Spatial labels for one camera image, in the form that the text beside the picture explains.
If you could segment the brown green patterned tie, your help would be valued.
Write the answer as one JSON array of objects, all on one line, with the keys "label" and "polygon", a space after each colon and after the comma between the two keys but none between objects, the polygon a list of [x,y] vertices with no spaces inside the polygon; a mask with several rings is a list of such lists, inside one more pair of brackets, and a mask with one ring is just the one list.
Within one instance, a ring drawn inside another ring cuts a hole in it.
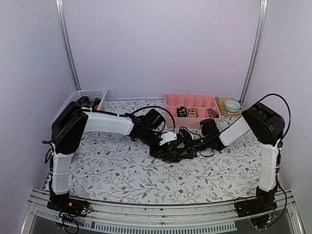
[{"label": "brown green patterned tie", "polygon": [[167,149],[165,152],[162,154],[160,159],[164,162],[168,163],[178,163],[184,159],[188,159],[188,154],[184,151],[176,151],[176,150],[170,150]]}]

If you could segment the pink divided organizer box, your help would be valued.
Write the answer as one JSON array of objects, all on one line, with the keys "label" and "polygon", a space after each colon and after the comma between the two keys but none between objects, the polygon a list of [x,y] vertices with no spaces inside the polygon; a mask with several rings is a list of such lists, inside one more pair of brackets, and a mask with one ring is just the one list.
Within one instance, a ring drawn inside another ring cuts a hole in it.
[{"label": "pink divided organizer box", "polygon": [[199,94],[167,94],[165,113],[168,127],[199,128],[200,122],[212,119],[218,122],[221,113],[215,97]]}]

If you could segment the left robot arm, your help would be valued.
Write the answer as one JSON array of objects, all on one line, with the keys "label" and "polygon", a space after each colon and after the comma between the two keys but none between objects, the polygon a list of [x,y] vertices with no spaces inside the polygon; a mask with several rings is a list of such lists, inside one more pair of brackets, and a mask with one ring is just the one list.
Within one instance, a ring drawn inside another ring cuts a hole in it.
[{"label": "left robot arm", "polygon": [[76,151],[87,141],[93,139],[91,150],[99,151],[94,143],[105,134],[110,141],[115,135],[128,137],[131,141],[141,141],[150,149],[150,156],[162,158],[170,153],[169,144],[176,140],[174,131],[158,131],[159,125],[165,122],[157,111],[158,106],[147,106],[148,113],[136,116],[134,112],[117,114],[81,107],[78,102],[70,102],[52,124],[51,140],[43,141],[50,145],[45,156],[49,164],[49,192],[47,204],[49,209],[69,212],[69,214],[86,214],[89,202],[69,197],[68,178],[70,164]]}]

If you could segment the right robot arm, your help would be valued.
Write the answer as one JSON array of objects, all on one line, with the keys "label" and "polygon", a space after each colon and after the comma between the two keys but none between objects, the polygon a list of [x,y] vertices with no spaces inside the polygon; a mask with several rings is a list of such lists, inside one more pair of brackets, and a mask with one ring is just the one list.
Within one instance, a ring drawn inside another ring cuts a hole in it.
[{"label": "right robot arm", "polygon": [[193,139],[184,127],[179,134],[183,144],[194,153],[206,148],[223,150],[237,139],[252,131],[259,142],[261,153],[261,174],[256,188],[256,197],[251,200],[237,198],[234,207],[239,217],[260,214],[277,208],[275,193],[281,188],[278,181],[283,138],[290,124],[283,117],[264,105],[260,100],[242,112],[241,117],[226,129],[219,131],[215,122],[206,119],[200,122],[202,137]]}]

